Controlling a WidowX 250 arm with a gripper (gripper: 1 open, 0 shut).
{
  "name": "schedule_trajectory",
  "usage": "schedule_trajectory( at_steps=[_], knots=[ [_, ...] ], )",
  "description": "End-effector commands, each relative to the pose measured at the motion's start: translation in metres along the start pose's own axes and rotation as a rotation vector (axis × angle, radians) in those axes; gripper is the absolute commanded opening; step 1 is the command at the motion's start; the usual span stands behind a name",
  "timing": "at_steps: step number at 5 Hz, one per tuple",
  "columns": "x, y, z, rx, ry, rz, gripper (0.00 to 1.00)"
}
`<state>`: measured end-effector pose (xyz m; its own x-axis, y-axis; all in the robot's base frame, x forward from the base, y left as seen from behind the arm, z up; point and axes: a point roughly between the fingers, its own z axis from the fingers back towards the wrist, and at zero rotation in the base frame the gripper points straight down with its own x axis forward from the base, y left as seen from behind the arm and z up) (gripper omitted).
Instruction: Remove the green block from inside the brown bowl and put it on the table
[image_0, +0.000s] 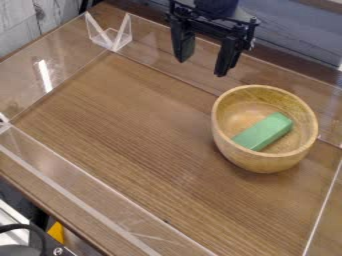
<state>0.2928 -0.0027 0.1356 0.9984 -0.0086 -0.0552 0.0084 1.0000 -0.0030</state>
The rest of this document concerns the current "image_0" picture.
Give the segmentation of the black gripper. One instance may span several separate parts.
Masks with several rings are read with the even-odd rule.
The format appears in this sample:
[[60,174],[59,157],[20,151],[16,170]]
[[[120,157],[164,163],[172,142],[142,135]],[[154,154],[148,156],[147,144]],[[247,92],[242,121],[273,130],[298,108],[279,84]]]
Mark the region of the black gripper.
[[171,21],[171,40],[174,55],[181,63],[194,54],[193,30],[210,37],[237,37],[227,36],[222,40],[217,58],[214,74],[226,76],[237,65],[242,49],[254,47],[259,19],[239,7],[239,0],[170,0],[168,19],[178,19]]

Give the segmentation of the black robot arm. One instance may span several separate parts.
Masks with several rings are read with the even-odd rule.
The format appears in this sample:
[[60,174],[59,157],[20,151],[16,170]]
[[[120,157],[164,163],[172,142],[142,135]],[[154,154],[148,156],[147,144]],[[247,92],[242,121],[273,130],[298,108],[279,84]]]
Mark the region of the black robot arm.
[[226,76],[242,52],[254,48],[259,19],[239,7],[239,0],[170,0],[167,20],[178,61],[194,55],[195,38],[202,34],[221,42],[214,74]]

